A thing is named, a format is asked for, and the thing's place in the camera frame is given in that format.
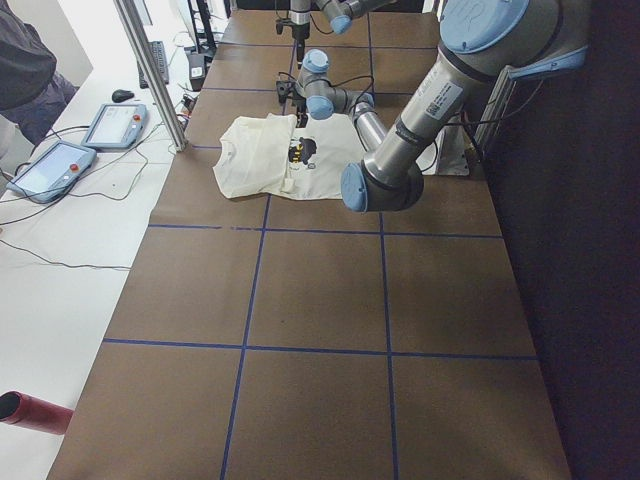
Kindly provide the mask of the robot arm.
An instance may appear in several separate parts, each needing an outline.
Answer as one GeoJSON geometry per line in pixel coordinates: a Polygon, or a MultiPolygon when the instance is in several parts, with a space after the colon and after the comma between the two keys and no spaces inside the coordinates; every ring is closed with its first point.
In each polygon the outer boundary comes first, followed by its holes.
{"type": "Polygon", "coordinates": [[[306,40],[310,35],[312,5],[316,5],[319,12],[325,16],[334,33],[343,34],[351,27],[354,19],[389,4],[391,1],[292,0],[289,2],[287,16],[277,21],[276,30],[281,33],[285,26],[291,28],[296,48],[296,61],[301,65],[305,55],[306,40]]]}
{"type": "Polygon", "coordinates": [[[341,175],[341,197],[352,211],[399,211],[421,197],[418,157],[465,101],[503,70],[513,79],[544,79],[585,61],[591,4],[588,1],[449,1],[440,18],[437,59],[415,93],[385,129],[373,101],[331,85],[329,58],[307,51],[296,89],[308,113],[352,119],[365,155],[341,175]]]}

